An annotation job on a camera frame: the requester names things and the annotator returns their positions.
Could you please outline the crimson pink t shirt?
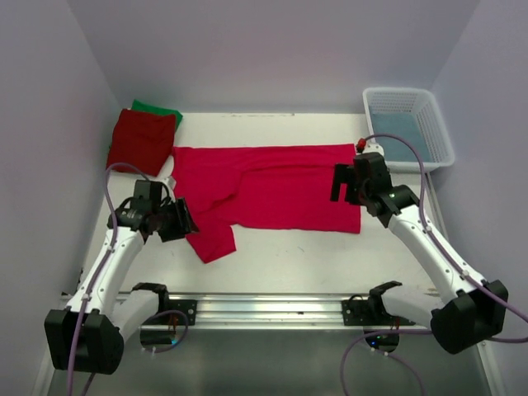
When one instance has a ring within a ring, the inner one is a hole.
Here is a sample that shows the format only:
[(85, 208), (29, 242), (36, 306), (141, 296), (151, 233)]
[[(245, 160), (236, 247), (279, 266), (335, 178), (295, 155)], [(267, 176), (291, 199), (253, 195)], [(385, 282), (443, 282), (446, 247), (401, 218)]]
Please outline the crimson pink t shirt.
[(352, 144), (173, 148), (174, 192), (199, 229), (188, 243), (210, 263), (235, 252), (234, 225), (359, 234), (360, 207), (330, 200), (335, 165), (354, 155)]

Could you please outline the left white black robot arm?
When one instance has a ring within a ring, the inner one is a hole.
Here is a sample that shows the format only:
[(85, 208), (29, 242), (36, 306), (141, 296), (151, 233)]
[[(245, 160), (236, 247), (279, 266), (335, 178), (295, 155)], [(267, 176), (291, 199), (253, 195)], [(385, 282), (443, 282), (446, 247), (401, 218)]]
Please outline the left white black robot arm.
[(182, 197), (164, 196), (160, 181), (138, 180), (134, 194), (111, 208), (105, 239), (94, 266), (63, 309), (45, 318), (50, 358), (57, 370), (111, 375), (126, 342), (148, 321), (176, 316), (189, 325), (186, 311), (172, 309), (167, 287), (140, 282), (122, 303), (117, 297), (129, 268), (148, 238), (183, 239), (198, 228)]

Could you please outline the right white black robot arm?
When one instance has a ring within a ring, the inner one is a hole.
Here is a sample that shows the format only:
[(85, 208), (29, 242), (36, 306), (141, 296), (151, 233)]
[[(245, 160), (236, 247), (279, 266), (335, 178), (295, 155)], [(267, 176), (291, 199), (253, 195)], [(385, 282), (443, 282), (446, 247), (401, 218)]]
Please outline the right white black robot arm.
[(406, 185), (395, 186), (380, 153), (357, 155), (333, 171), (331, 199), (364, 206), (417, 259), (436, 288), (436, 296), (399, 281), (371, 289), (363, 301), (349, 299), (346, 309), (375, 323), (396, 318), (423, 326), (440, 346), (457, 354), (498, 335), (508, 299), (506, 286), (489, 282), (467, 264), (421, 212), (421, 199)]

